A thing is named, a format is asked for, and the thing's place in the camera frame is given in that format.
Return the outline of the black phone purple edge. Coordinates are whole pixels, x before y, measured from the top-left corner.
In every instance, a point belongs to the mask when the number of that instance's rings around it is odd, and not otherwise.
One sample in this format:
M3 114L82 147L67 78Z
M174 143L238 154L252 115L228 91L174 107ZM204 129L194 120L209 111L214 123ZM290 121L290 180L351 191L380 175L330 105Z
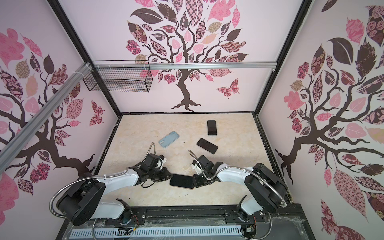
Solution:
M174 174L170 179L170 186L185 188L185 189L193 189L194 188L193 177Z

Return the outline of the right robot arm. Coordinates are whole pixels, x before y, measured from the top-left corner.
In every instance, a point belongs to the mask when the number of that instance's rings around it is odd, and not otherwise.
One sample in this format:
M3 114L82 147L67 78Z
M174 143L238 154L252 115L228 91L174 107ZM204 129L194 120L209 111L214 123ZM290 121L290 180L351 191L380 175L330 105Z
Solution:
M251 195L239 203L241 213L249 216L257 212L276 213L279 208L287 207L287 185L264 164L240 168L222 162L214 164L204 155L198 158L192 151L189 154L194 159L192 166L198 179L197 187L214 182L231 182L247 187Z

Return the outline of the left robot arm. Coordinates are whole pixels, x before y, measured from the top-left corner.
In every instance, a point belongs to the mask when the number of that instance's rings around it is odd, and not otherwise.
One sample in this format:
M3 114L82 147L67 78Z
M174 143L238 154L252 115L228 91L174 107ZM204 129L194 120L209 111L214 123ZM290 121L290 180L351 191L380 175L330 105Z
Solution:
M131 206L122 199L105 202L103 197L123 188L143 185L148 180L161 183L171 179L173 174L164 167L165 162L162 155L147 154L140 163L121 173L86 174L54 194L49 203L50 212L74 226L96 219L112 219L127 225L134 217Z

